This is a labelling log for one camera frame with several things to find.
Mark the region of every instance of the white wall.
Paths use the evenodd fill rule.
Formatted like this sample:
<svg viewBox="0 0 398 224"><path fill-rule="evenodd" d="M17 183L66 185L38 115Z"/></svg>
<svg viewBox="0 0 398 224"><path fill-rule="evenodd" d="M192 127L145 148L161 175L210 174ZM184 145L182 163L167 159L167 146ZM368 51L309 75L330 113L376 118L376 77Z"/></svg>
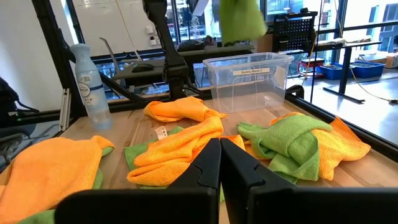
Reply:
<svg viewBox="0 0 398 224"><path fill-rule="evenodd" d="M60 0L51 2L58 25L66 26L66 41L72 43ZM60 109L62 86L31 0L0 2L0 77L25 105Z"/></svg>

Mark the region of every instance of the wooden table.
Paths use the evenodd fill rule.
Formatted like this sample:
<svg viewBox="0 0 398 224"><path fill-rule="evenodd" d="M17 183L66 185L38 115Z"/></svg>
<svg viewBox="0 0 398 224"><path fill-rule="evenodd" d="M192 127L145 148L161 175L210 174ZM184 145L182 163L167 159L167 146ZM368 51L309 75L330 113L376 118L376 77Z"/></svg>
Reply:
<svg viewBox="0 0 398 224"><path fill-rule="evenodd" d="M205 101L209 108L215 108L211 100ZM285 102L275 108L231 113L223 118L223 135L237 134L236 125L239 122L269 126L271 120L291 111L308 114L306 111ZM89 139L100 135L109 139L115 145L114 151L102 158L99 168L103 172L103 189L135 189L136 185L127 181L129 172L124 158L123 147L144 143L157 137L154 129L165 126L169 131L176 126L187 128L198 124L190 119L173 123L162 123L148 116L142 110L113 113L113 128L107 131L95 131L88 117L80 118L71 125L61 137L74 140ZM341 162L335 169L332 181L319 178L318 181L300 180L298 185L322 187L398 187L398 164L382 154L371 150L364 158L353 162ZM220 205L220 223L229 223L225 203Z"/></svg>

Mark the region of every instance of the metal bracket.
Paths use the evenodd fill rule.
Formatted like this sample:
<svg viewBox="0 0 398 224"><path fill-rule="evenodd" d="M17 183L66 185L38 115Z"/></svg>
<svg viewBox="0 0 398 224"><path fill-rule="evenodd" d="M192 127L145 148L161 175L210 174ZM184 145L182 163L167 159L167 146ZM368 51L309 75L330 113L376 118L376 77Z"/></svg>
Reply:
<svg viewBox="0 0 398 224"><path fill-rule="evenodd" d="M70 92L69 89L63 89L61 110L60 110L60 124L58 131L65 131L69 128L69 117L70 117Z"/></svg>

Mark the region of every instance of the white paper tag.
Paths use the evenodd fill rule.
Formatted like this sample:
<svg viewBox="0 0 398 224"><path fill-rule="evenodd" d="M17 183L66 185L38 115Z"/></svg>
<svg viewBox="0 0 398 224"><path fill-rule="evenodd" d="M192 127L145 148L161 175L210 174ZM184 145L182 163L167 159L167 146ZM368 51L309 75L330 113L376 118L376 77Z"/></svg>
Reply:
<svg viewBox="0 0 398 224"><path fill-rule="evenodd" d="M278 87L282 89L285 88L285 76L286 76L286 69L276 66L275 83Z"/></svg>
<svg viewBox="0 0 398 224"><path fill-rule="evenodd" d="M155 129L155 132L157 134L157 139L162 140L163 138L167 137L167 131L164 126L161 126L157 129Z"/></svg>
<svg viewBox="0 0 398 224"><path fill-rule="evenodd" d="M255 74L267 73L267 72L269 72L269 68L258 68L258 69L234 71L233 75L255 75Z"/></svg>

